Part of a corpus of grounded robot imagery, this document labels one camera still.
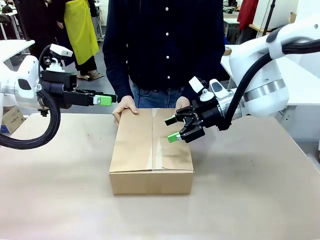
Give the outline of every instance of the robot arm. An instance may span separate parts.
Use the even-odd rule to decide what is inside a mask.
[[[77,76],[65,72],[61,60],[72,56],[73,52],[55,44],[47,46],[40,60],[49,65],[41,71],[37,58],[28,55],[18,71],[11,71],[0,62],[0,123],[3,107],[20,106],[38,109],[46,117],[50,111],[50,124],[40,137],[18,140],[0,134],[0,146],[14,149],[32,149],[48,143],[57,133],[60,125],[60,108],[72,105],[110,106],[117,102],[117,96],[93,90],[77,89]]]
[[[204,136],[204,127],[217,126],[223,131],[232,120],[247,114],[264,117],[283,110],[289,92],[273,60],[287,54],[320,52],[319,25],[320,18],[313,16],[241,44],[229,60],[236,89],[228,91],[213,79],[208,91],[194,77],[189,83],[201,96],[165,121],[167,125],[184,122],[180,132],[168,137],[169,142],[188,143]]]

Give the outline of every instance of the yellow garment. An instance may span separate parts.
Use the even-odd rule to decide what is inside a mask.
[[[79,65],[99,51],[88,0],[72,0],[65,4],[64,22]]]

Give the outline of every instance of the box flap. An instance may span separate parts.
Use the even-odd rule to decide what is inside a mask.
[[[184,141],[169,143],[167,136],[182,129],[183,123],[166,126],[174,109],[139,109],[121,115],[110,165],[110,173],[151,170],[193,171],[190,149]]]

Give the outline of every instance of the red cloth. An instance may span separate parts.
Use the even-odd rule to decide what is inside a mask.
[[[237,21],[239,29],[243,30],[252,24],[255,18],[259,0],[243,0]]]

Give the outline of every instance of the navy blue shirt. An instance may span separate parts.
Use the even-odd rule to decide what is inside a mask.
[[[225,51],[222,0],[109,0],[103,45],[106,75],[118,95],[185,87],[216,78]]]

